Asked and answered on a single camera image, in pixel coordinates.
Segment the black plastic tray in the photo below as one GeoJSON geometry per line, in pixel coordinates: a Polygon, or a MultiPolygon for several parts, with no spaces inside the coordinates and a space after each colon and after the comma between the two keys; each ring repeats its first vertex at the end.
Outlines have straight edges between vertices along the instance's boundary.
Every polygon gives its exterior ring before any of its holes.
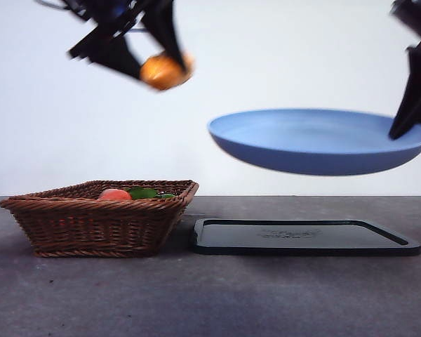
{"type": "Polygon", "coordinates": [[[360,220],[200,219],[192,250],[206,255],[413,256],[416,241],[360,220]]]}

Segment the table surface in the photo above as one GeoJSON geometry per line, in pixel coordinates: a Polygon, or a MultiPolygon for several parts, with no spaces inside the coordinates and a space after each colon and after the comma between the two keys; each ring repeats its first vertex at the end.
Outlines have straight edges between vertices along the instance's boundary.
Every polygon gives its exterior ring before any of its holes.
{"type": "Polygon", "coordinates": [[[0,336],[421,337],[421,255],[203,256],[200,218],[368,220],[421,243],[421,197],[196,197],[155,257],[36,258],[0,209],[0,336]]]}

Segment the white backdrop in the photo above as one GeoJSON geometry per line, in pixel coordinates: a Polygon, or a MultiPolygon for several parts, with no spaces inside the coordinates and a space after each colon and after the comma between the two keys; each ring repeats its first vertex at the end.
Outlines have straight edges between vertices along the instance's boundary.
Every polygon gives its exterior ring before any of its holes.
{"type": "MultiPolygon", "coordinates": [[[[232,159],[206,124],[242,110],[328,107],[394,116],[417,37],[392,0],[177,0],[194,78],[157,93],[67,50],[92,25],[0,0],[0,195],[95,179],[192,179],[200,195],[421,195],[421,155],[390,171],[322,178],[232,159]]],[[[159,47],[132,34],[144,60],[159,47]]]]}

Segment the plate rim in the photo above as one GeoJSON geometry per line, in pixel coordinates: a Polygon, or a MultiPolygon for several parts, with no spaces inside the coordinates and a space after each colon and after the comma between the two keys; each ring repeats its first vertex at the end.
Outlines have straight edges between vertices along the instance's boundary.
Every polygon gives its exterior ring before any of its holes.
{"type": "MultiPolygon", "coordinates": [[[[246,110],[246,111],[240,111],[240,112],[233,112],[230,114],[224,114],[224,115],[220,115],[219,117],[215,117],[213,119],[211,119],[208,123],[207,123],[207,129],[208,132],[213,136],[213,137],[217,137],[221,140],[227,141],[227,142],[231,142],[234,144],[238,144],[238,145],[242,145],[242,146],[246,146],[246,147],[254,147],[257,149],[261,149],[261,150],[271,150],[271,151],[277,151],[277,152],[287,152],[287,153],[296,153],[296,154],[320,154],[320,155],[333,155],[333,156],[348,156],[348,155],[373,155],[373,154],[391,154],[394,152],[404,152],[404,151],[408,151],[408,150],[414,150],[417,148],[421,147],[421,141],[418,143],[414,143],[412,145],[407,145],[405,147],[402,147],[400,149],[397,150],[377,150],[377,151],[371,151],[371,150],[364,150],[364,151],[356,151],[356,152],[327,152],[327,151],[302,151],[302,150],[286,150],[286,149],[281,149],[281,148],[277,148],[277,147],[265,147],[265,146],[259,146],[259,145],[252,145],[252,144],[248,144],[248,143],[243,143],[243,142],[237,142],[235,140],[231,140],[229,138],[226,138],[224,136],[222,136],[221,134],[219,134],[218,132],[215,132],[215,127],[212,126],[212,123],[216,122],[217,120],[221,120],[227,117],[231,117],[234,115],[241,115],[241,114],[252,114],[252,113],[256,113],[256,112],[272,112],[272,111],[292,111],[292,110],[301,110],[301,111],[314,111],[314,110],[320,110],[320,111],[330,111],[330,112],[341,112],[341,113],[349,113],[349,114],[360,114],[363,116],[370,116],[370,117],[378,117],[378,118],[384,118],[384,119],[388,119],[388,120],[393,120],[393,117],[390,116],[386,116],[383,114],[373,114],[371,112],[361,112],[361,111],[356,111],[356,110],[341,110],[341,109],[333,109],[333,108],[320,108],[320,107],[287,107],[287,108],[269,108],[269,109],[257,109],[257,110],[246,110]]],[[[413,128],[417,128],[419,130],[421,130],[421,124],[415,124],[413,128]]]]}

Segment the blue plate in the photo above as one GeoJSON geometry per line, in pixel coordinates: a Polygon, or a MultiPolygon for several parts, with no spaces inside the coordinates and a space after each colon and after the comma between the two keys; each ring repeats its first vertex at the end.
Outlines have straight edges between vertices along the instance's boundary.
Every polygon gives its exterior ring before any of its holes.
{"type": "Polygon", "coordinates": [[[349,176],[385,171],[421,152],[421,124],[397,140],[390,117],[320,109],[258,110],[212,120],[208,130],[225,152],[276,171],[349,176]]]}

